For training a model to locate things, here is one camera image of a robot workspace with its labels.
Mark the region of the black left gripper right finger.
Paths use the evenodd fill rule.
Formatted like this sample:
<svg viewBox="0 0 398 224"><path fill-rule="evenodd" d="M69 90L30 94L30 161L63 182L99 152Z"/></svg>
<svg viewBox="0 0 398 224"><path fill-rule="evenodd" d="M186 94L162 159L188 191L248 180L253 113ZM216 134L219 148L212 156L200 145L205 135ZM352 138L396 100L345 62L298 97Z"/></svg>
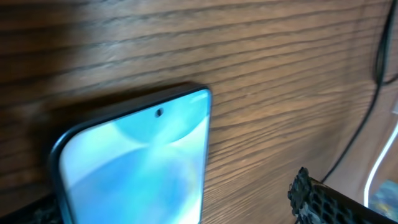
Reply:
<svg viewBox="0 0 398 224"><path fill-rule="evenodd" d="M300 224L396 224L309 176L301 167L287 193Z"/></svg>

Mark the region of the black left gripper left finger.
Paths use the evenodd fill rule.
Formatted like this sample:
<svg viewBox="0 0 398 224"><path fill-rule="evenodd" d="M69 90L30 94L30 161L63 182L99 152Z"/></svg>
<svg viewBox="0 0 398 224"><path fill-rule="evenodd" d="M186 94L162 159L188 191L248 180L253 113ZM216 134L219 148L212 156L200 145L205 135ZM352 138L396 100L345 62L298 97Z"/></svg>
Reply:
<svg viewBox="0 0 398 224"><path fill-rule="evenodd" d="M63 224L63 220L56 196L50 194L1 217L1 224Z"/></svg>

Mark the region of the blue Galaxy smartphone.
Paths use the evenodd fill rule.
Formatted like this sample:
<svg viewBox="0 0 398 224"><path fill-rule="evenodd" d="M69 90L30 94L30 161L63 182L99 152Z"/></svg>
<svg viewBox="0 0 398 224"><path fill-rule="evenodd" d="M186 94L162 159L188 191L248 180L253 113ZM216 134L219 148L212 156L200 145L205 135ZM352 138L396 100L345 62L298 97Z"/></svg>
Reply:
<svg viewBox="0 0 398 224"><path fill-rule="evenodd" d="M184 83L64 130L49 154L63 222L200 223L212 99Z"/></svg>

